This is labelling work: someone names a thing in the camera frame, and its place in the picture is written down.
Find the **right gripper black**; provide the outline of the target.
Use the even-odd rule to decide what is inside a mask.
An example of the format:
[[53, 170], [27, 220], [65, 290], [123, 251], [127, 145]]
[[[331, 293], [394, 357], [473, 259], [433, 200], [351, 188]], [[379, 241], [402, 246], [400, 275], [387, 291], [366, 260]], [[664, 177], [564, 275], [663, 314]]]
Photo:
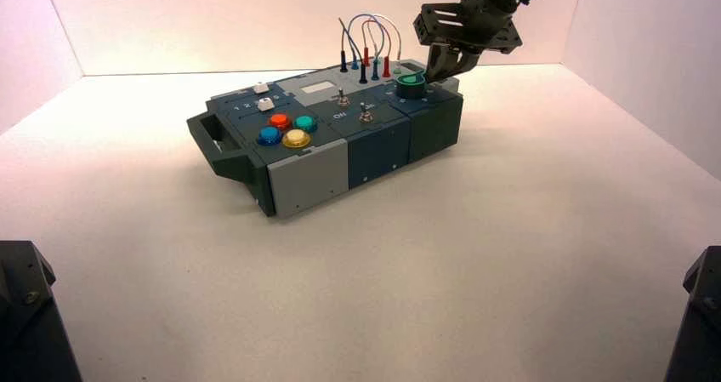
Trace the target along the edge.
[[[430, 45], [428, 83], [473, 70], [482, 50], [509, 54], [522, 45], [512, 15], [483, 4], [426, 3], [413, 26], [418, 41]], [[457, 54], [452, 46], [463, 50]]]

